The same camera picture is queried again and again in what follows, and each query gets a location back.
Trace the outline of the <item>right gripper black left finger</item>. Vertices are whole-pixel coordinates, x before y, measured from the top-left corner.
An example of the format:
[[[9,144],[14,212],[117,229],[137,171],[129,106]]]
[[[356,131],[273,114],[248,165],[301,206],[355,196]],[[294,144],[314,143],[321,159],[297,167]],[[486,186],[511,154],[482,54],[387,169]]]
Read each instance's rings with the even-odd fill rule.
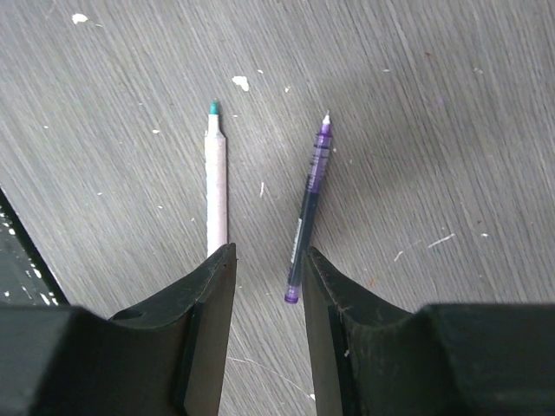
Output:
[[[237,258],[224,244],[188,275],[110,321],[126,330],[118,362],[134,415],[216,415],[231,326]]]

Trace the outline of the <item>white pen teal tip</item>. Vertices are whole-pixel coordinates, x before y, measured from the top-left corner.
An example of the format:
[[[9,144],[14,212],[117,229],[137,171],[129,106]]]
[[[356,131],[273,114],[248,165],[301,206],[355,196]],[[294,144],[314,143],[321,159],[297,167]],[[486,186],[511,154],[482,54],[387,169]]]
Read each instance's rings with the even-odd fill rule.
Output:
[[[213,100],[205,134],[206,254],[228,241],[227,142],[220,130],[219,102]]]

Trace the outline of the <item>dark purple pen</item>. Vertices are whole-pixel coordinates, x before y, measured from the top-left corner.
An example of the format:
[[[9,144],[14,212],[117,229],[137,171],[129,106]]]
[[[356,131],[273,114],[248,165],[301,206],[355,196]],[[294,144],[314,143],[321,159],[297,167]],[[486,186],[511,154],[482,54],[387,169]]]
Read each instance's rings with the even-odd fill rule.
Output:
[[[302,255],[307,251],[317,212],[322,182],[330,156],[332,141],[330,111],[323,117],[317,133],[313,152],[310,159],[310,170],[304,189],[303,203],[297,220],[296,235],[291,252],[290,269],[287,278],[284,300],[289,304],[296,304],[302,284],[301,262]]]

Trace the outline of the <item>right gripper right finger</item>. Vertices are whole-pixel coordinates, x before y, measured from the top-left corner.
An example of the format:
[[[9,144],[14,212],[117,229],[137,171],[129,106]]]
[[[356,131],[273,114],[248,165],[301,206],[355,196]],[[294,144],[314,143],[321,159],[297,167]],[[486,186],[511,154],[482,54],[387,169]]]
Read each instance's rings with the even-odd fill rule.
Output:
[[[318,415],[359,415],[360,394],[354,376],[360,341],[351,329],[394,324],[410,313],[345,276],[311,247],[302,266],[304,315]]]

